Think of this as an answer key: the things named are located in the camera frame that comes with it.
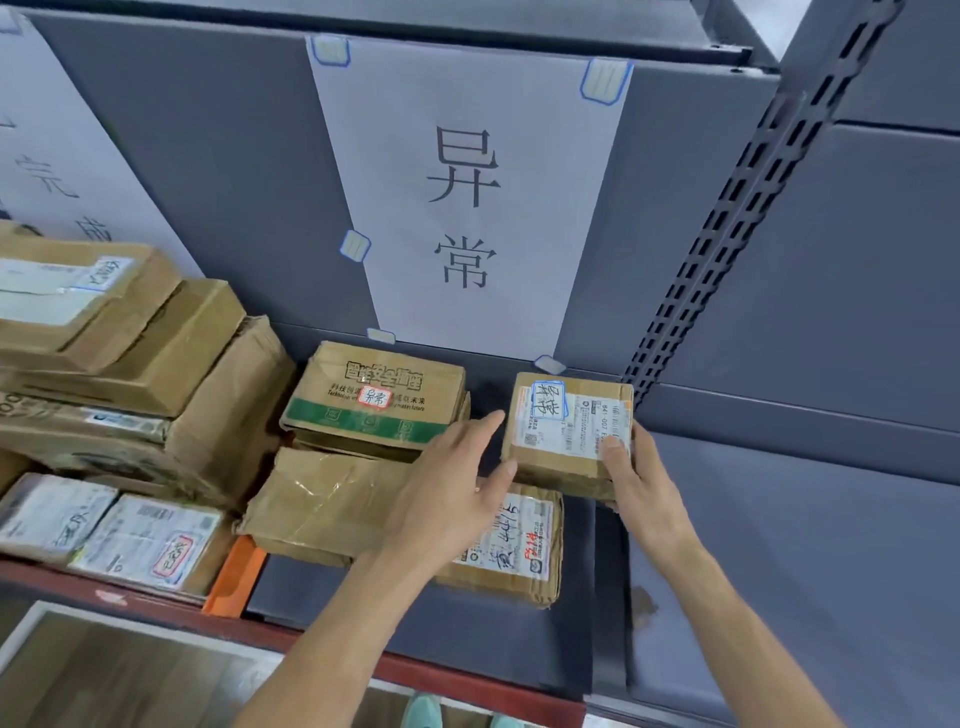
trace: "paper sign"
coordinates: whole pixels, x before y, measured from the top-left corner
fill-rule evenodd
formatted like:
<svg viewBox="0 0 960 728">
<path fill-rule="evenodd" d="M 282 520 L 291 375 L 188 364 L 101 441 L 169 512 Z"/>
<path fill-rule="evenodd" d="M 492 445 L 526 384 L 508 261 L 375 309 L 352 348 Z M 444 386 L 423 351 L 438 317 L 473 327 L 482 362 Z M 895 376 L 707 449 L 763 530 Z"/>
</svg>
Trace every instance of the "paper sign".
<svg viewBox="0 0 960 728">
<path fill-rule="evenodd" d="M 365 256 L 378 326 L 553 353 L 631 66 L 343 36 L 309 37 L 305 52 L 350 220 L 373 242 L 344 231 L 342 252 Z"/>
<path fill-rule="evenodd" d="M 6 6 L 0 6 L 0 208 L 48 237 L 156 245 L 184 275 L 203 275 L 46 40 Z"/>
</svg>

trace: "white sticker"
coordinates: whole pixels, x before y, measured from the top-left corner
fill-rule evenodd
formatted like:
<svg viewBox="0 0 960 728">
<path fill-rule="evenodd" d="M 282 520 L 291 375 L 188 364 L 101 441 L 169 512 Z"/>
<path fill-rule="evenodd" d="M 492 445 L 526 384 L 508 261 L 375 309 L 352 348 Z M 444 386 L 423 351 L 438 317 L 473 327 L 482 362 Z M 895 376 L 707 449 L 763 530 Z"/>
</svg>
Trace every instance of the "white sticker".
<svg viewBox="0 0 960 728">
<path fill-rule="evenodd" d="M 566 404 L 566 385 L 559 379 L 539 379 L 530 393 L 534 417 L 562 420 L 570 414 Z"/>
<path fill-rule="evenodd" d="M 81 410 L 86 413 L 84 421 L 91 425 L 103 425 L 104 427 L 116 427 L 117 429 L 139 432 L 149 440 L 161 444 L 165 440 L 168 421 L 158 417 L 137 417 L 123 412 L 115 412 L 112 409 L 95 409 L 94 407 L 81 407 Z"/>
<path fill-rule="evenodd" d="M 508 493 L 492 528 L 453 563 L 546 581 L 552 535 L 551 501 Z"/>
<path fill-rule="evenodd" d="M 122 496 L 70 567 L 178 589 L 222 518 L 222 514 L 205 509 Z"/>
<path fill-rule="evenodd" d="M 39 263 L 4 257 L 0 258 L 0 291 L 48 296 L 63 293 L 86 270 L 84 265 Z"/>
<path fill-rule="evenodd" d="M 102 255 L 97 262 L 73 282 L 74 288 L 83 291 L 106 293 L 133 263 L 131 257 Z"/>
<path fill-rule="evenodd" d="M 67 554 L 86 540 L 116 489 L 57 475 L 25 475 L 0 514 L 0 543 Z"/>
<path fill-rule="evenodd" d="M 566 417 L 544 419 L 533 410 L 530 387 L 520 387 L 514 445 L 598 460 L 600 441 L 613 435 L 630 449 L 632 410 L 627 402 L 571 394 L 565 400 Z"/>
<path fill-rule="evenodd" d="M 340 243 L 340 255 L 348 257 L 354 263 L 362 263 L 370 252 L 370 239 L 357 231 L 347 231 Z"/>
<path fill-rule="evenodd" d="M 360 392 L 357 394 L 358 402 L 366 404 L 368 407 L 376 407 L 377 409 L 386 409 L 389 407 L 390 400 L 393 398 L 394 393 L 389 389 L 372 387 L 369 384 L 364 384 L 360 387 Z"/>
</svg>

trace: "gray shelf panel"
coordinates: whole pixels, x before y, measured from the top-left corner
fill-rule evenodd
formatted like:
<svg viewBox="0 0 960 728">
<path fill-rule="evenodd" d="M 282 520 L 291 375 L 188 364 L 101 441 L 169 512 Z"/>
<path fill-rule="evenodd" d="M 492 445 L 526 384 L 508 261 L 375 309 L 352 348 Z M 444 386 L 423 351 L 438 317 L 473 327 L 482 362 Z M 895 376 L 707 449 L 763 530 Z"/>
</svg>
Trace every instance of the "gray shelf panel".
<svg viewBox="0 0 960 728">
<path fill-rule="evenodd" d="M 238 26 L 378 35 L 491 45 L 546 53 L 628 56 L 723 65 L 746 63 L 750 49 L 718 44 L 686 0 L 46 0 L 24 7 Z"/>
<path fill-rule="evenodd" d="M 836 111 L 837 119 L 960 133 L 960 4 L 903 4 Z"/>
<path fill-rule="evenodd" d="M 960 433 L 676 384 L 654 384 L 637 416 L 657 432 L 960 485 Z"/>
<path fill-rule="evenodd" d="M 31 16 L 207 275 L 280 323 L 377 326 L 363 268 L 338 253 L 349 212 L 302 35 Z M 636 63 L 557 358 L 623 374 L 776 82 Z"/>
<path fill-rule="evenodd" d="M 960 489 L 657 443 L 704 544 L 851 728 L 955 724 Z M 630 557 L 634 594 L 649 595 L 635 602 L 635 699 L 731 719 L 669 586 L 636 544 Z"/>
<path fill-rule="evenodd" d="M 960 432 L 960 140 L 820 132 L 660 382 Z"/>
<path fill-rule="evenodd" d="M 592 684 L 594 508 L 592 500 L 564 499 L 562 586 L 549 609 L 431 584 L 400 622 L 388 651 L 581 699 Z M 346 573 L 270 556 L 247 611 L 305 629 Z"/>
</svg>

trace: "torn cardboard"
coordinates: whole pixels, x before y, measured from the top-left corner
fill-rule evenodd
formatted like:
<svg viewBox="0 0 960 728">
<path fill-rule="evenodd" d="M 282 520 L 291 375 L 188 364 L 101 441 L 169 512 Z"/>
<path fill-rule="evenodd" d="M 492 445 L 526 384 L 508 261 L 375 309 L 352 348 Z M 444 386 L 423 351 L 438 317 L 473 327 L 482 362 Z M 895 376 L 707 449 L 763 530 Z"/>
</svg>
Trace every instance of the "torn cardboard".
<svg viewBox="0 0 960 728">
<path fill-rule="evenodd" d="M 516 460 L 520 482 L 612 501 L 613 484 L 597 447 L 613 435 L 630 449 L 633 411 L 630 384 L 521 372 L 501 459 Z"/>
<path fill-rule="evenodd" d="M 238 532 L 270 553 L 327 563 L 378 548 L 410 466 L 387 460 L 283 448 Z M 437 581 L 549 606 L 560 594 L 560 494 L 514 485 L 490 532 Z"/>
<path fill-rule="evenodd" d="M 280 425 L 338 452 L 413 462 L 464 405 L 463 367 L 324 341 Z"/>
<path fill-rule="evenodd" d="M 180 281 L 149 245 L 0 236 L 0 366 L 101 372 Z"/>
<path fill-rule="evenodd" d="M 55 405 L 54 416 L 40 417 L 32 416 L 40 407 L 31 402 L 25 409 L 0 403 L 0 447 L 54 471 L 114 473 L 172 485 L 191 500 L 237 510 L 262 459 L 276 451 L 278 437 L 268 431 L 269 423 L 275 421 L 294 371 L 267 318 L 249 319 L 182 414 L 167 421 L 162 442 L 104 417 L 82 423 L 72 419 L 63 426 L 65 410 L 84 408 L 46 402 L 48 409 Z"/>
<path fill-rule="evenodd" d="M 222 511 L 123 495 L 70 561 L 94 578 L 204 597 L 235 540 Z"/>
<path fill-rule="evenodd" d="M 0 371 L 21 395 L 176 417 L 240 327 L 244 309 L 223 280 L 186 280 L 132 346 L 98 375 Z"/>
<path fill-rule="evenodd" d="M 33 462 L 16 452 L 0 449 L 0 496 L 3 496 Z"/>
<path fill-rule="evenodd" d="M 116 495 L 106 485 L 26 473 L 0 498 L 0 551 L 65 564 Z"/>
</svg>

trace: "barcode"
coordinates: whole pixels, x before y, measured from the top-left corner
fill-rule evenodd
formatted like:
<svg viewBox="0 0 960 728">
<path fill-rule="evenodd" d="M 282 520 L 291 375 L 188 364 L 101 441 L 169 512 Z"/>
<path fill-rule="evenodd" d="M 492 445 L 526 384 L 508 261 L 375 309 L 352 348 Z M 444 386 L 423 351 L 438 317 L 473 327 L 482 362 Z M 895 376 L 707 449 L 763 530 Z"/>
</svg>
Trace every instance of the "barcode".
<svg viewBox="0 0 960 728">
<path fill-rule="evenodd" d="M 140 510 L 136 512 L 137 516 L 146 516 L 150 519 L 157 519 L 158 521 L 169 521 L 173 518 L 174 512 L 169 508 L 163 508 L 159 505 L 150 505 L 149 503 L 144 503 L 140 506 Z"/>
</svg>

